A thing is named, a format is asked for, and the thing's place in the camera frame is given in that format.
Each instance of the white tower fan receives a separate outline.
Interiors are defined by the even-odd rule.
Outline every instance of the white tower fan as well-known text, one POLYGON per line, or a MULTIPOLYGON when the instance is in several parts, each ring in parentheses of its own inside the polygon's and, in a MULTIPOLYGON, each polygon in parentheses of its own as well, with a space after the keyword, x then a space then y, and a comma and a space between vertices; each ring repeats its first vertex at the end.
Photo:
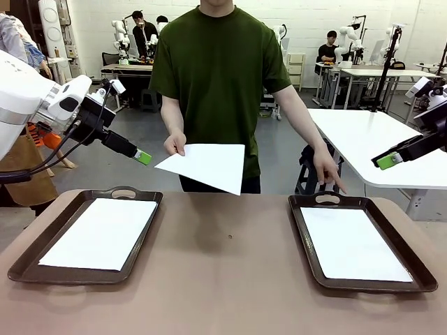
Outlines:
MULTIPOLYGON (((55 58, 57 57, 57 53, 59 53, 59 57, 67 58, 56 1, 39 0, 38 5, 49 56, 55 58)), ((57 65, 66 79, 71 78, 70 65, 67 61, 63 61, 57 65)))

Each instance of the black stool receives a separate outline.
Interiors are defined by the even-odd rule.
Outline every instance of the black stool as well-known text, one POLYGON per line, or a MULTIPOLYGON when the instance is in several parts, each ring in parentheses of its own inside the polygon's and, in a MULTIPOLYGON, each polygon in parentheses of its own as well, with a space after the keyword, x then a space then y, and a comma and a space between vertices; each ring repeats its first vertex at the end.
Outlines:
POLYGON ((141 91, 141 111, 149 110, 154 113, 160 112, 161 101, 157 98, 158 94, 151 89, 141 91))
MULTIPOLYGON (((328 145, 329 153, 334 156, 334 147, 325 140, 328 145)), ((344 163, 343 158, 340 158, 338 164, 338 174, 342 175, 342 164, 344 163)), ((318 186, 318 175, 316 173, 316 168, 314 165, 314 150, 309 145, 304 148, 301 153, 300 165, 302 166, 300 176, 298 177, 298 182, 295 187, 296 195, 312 195, 315 194, 316 187, 318 186)), ((319 191, 322 192, 326 188, 326 185, 321 185, 319 191)), ((340 193, 340 188, 338 185, 334 185, 334 192, 340 193)))

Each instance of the sheet of paper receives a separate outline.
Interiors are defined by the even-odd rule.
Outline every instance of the sheet of paper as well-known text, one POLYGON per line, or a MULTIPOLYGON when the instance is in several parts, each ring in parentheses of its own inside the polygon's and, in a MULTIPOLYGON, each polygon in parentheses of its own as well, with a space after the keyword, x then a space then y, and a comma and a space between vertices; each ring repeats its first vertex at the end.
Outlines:
POLYGON ((96 199, 39 265, 120 271, 156 202, 96 199))
POLYGON ((185 156, 175 154, 156 168, 240 195, 244 172, 244 145, 188 144, 184 150, 185 156))
POLYGON ((327 278, 413 281, 364 211, 301 208, 301 212, 327 278))

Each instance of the brown apron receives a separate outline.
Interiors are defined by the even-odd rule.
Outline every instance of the brown apron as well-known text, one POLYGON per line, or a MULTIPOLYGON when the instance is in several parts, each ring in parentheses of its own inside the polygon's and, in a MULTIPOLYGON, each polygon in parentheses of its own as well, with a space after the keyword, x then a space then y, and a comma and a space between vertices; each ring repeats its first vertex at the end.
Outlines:
MULTIPOLYGON (((11 150, 0 161, 0 171, 27 170, 40 163, 41 155, 27 131, 26 135, 19 136, 11 150)), ((35 174, 31 181, 0 187, 6 187, 14 202, 24 207, 45 204, 58 196, 47 171, 35 174)))

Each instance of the tray rim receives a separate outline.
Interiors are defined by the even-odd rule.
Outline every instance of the tray rim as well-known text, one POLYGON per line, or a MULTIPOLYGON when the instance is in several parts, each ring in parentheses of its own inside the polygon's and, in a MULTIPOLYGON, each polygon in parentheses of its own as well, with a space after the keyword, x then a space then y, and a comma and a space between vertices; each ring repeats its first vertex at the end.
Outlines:
POLYGON ((111 188, 109 190, 83 190, 80 191, 68 204, 67 206, 62 210, 62 212, 53 220, 51 221, 51 223, 44 229, 44 231, 42 231, 31 243, 30 245, 25 249, 25 251, 20 255, 20 257, 14 262, 14 264, 10 267, 10 269, 8 270, 8 278, 12 281, 18 282, 18 283, 35 283, 35 284, 43 284, 43 285, 114 285, 114 284, 118 284, 118 283, 122 283, 124 281, 126 281, 129 276, 131 275, 131 272, 133 271, 133 266, 138 258, 140 249, 144 243, 144 241, 146 240, 146 236, 150 231, 150 228, 152 226, 152 223, 157 215, 157 213, 159 212, 159 207, 161 204, 161 201, 163 199, 163 193, 162 192, 158 192, 158 191, 139 191, 136 188, 130 187, 130 186, 117 186, 114 188, 111 188), (113 193, 115 192, 119 192, 119 191, 130 191, 135 193, 135 197, 134 198, 130 198, 128 196, 119 196, 114 198, 112 196, 113 193), (153 196, 153 200, 141 200, 140 197, 142 196, 148 196, 151 195, 153 196), (73 203, 81 201, 82 199, 85 199, 85 201, 82 201, 78 206, 74 205, 73 203), (74 222, 76 222, 76 220, 78 218, 76 218, 73 222, 72 219, 74 216, 78 215, 79 210, 82 208, 82 206, 86 203, 89 202, 91 200, 95 201, 95 199, 99 199, 99 198, 110 198, 110 199, 118 199, 118 200, 128 200, 128 201, 132 201, 132 200, 139 200, 139 201, 153 201, 156 202, 156 208, 154 210, 154 212, 152 213, 152 215, 149 217, 145 227, 143 228, 142 233, 140 234, 140 236, 138 237, 137 241, 135 242, 135 245, 132 248, 132 251, 129 253, 129 256, 126 260, 126 262, 123 264, 122 270, 121 271, 109 271, 109 270, 100 270, 100 269, 77 269, 77 268, 60 268, 60 269, 70 269, 70 270, 75 270, 75 271, 89 271, 91 273, 101 273, 101 272, 105 272, 105 273, 113 273, 116 274, 116 276, 121 276, 121 278, 118 278, 116 280, 109 280, 109 281, 99 281, 99 280, 83 280, 83 281, 77 281, 74 279, 71 280, 39 280, 39 279, 30 279, 30 278, 24 278, 24 273, 30 269, 31 267, 35 267, 36 265, 34 264, 36 259, 39 258, 39 255, 41 253, 43 253, 43 251, 51 244, 52 246, 54 246, 54 244, 65 234, 61 234, 60 236, 57 237, 57 235, 61 232, 61 230, 63 230, 68 224, 70 225, 70 227, 74 224, 74 222), (65 223, 54 233, 54 235, 50 238, 49 242, 46 243, 44 245, 44 247, 42 247, 42 249, 40 250, 40 253, 31 261, 28 262, 29 264, 27 265, 26 269, 21 273, 21 274, 17 274, 14 270, 15 268, 19 267, 22 265, 23 262, 27 261, 27 254, 33 250, 36 245, 38 244, 39 239, 43 239, 45 233, 49 232, 51 230, 51 227, 57 223, 58 221, 65 221, 65 223))
MULTIPOLYGON (((331 192, 331 191, 324 191, 324 192, 320 192, 320 193, 315 193, 313 195, 291 195, 288 197, 288 201, 291 207, 291 211, 292 211, 292 215, 293 215, 293 220, 294 220, 294 224, 295 227, 298 229, 298 233, 300 235, 300 240, 302 242, 302 247, 305 250, 306 253, 306 257, 307 257, 307 261, 309 263, 309 267, 312 271, 312 275, 314 277, 314 279, 316 280, 316 282, 321 285, 324 288, 327 289, 331 289, 331 290, 344 290, 344 291, 351 291, 351 292, 366 292, 366 293, 407 293, 407 294, 415 294, 415 293, 429 293, 429 292, 434 292, 438 289, 439 284, 438 281, 435 279, 435 277, 433 276, 433 274, 431 273, 431 271, 425 266, 425 264, 422 262, 422 260, 418 257, 418 255, 413 251, 413 249, 410 247, 410 245, 407 244, 407 242, 405 241, 405 239, 401 236, 401 234, 394 228, 393 224, 385 217, 385 215, 383 215, 383 213, 381 212, 381 210, 377 207, 377 205, 374 203, 373 200, 369 199, 369 198, 362 198, 362 197, 345 197, 343 195, 340 195, 338 193, 335 192, 331 192), (391 282, 391 281, 360 281, 360 280, 355 280, 355 279, 333 279, 333 278, 327 278, 324 276, 324 274, 322 276, 320 276, 319 273, 317 273, 317 269, 319 269, 321 271, 321 273, 323 273, 323 270, 321 269, 321 265, 320 262, 318 261, 318 256, 316 255, 316 249, 312 243, 312 238, 310 237, 309 231, 307 229, 307 226, 304 222, 304 220, 302 220, 302 222, 299 222, 299 218, 297 217, 297 211, 300 215, 301 211, 300 208, 301 207, 321 207, 321 208, 333 208, 333 207, 338 207, 339 205, 334 203, 334 202, 322 202, 322 203, 318 203, 316 201, 317 197, 319 196, 325 196, 325 195, 330 195, 330 196, 335 196, 337 198, 340 199, 341 202, 343 201, 356 201, 358 202, 359 205, 363 205, 365 208, 365 213, 372 218, 371 215, 369 215, 369 213, 366 211, 366 206, 372 207, 374 210, 376 210, 378 213, 380 213, 380 215, 382 216, 380 219, 385 220, 386 223, 390 226, 390 228, 392 228, 394 230, 393 233, 395 233, 403 242, 404 242, 404 247, 406 247, 408 249, 408 251, 410 251, 412 253, 412 257, 415 258, 415 260, 417 262, 419 262, 419 265, 422 265, 424 267, 424 269, 426 270, 426 272, 430 275, 431 279, 434 281, 434 287, 433 288, 424 288, 421 287, 419 285, 419 283, 414 280, 412 283, 414 283, 415 285, 418 285, 418 288, 412 288, 412 289, 408 289, 408 288, 402 288, 402 289, 392 289, 392 288, 368 288, 367 285, 364 288, 358 288, 358 287, 349 287, 349 286, 345 286, 345 285, 334 285, 331 284, 331 282, 333 283, 334 281, 342 281, 345 283, 354 283, 354 282, 364 282, 366 284, 368 283, 398 283, 398 282, 391 282), (314 206, 300 206, 298 207, 296 205, 296 199, 306 199, 306 200, 313 200, 315 202, 314 206)), ((372 222, 372 224, 374 225, 374 227, 377 229, 377 226, 380 227, 380 224, 377 222, 372 222)), ((387 239, 390 239, 390 237, 386 236, 384 237, 383 234, 385 234, 385 232, 383 231, 383 229, 381 228, 381 231, 379 231, 379 234, 385 239, 386 243, 389 245, 390 243, 392 243, 391 241, 388 241, 387 239)), ((410 273, 411 277, 413 279, 415 279, 414 276, 414 272, 412 271, 413 269, 409 269, 405 263, 407 263, 406 260, 402 259, 402 256, 400 254, 396 254, 396 250, 395 250, 395 246, 390 246, 391 247, 393 253, 396 255, 396 257, 399 259, 399 261, 402 263, 402 265, 405 266, 406 270, 410 273)))

